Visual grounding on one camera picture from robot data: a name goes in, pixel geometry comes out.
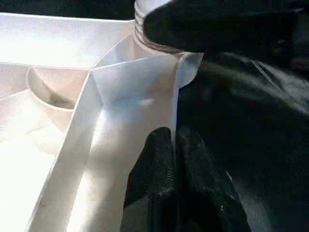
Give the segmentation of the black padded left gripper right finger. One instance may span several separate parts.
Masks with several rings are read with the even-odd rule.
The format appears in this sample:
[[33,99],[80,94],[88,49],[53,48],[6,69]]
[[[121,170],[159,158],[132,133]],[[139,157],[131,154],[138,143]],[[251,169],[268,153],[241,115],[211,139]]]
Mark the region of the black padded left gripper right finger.
[[186,232],[249,232],[247,215],[232,180],[202,137],[188,127],[176,133]]

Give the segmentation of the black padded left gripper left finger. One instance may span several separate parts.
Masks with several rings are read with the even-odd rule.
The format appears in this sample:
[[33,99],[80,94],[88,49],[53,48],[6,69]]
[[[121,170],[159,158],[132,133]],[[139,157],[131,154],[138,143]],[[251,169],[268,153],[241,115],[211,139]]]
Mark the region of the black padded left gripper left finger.
[[176,171],[170,130],[146,138],[126,187],[122,232],[174,232],[177,228]]

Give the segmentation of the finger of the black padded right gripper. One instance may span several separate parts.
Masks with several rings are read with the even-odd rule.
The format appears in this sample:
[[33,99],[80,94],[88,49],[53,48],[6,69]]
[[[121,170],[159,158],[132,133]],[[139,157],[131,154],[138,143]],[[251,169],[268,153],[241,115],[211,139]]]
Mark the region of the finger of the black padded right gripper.
[[306,0],[173,0],[150,11],[145,37],[188,52],[254,51],[291,41]]

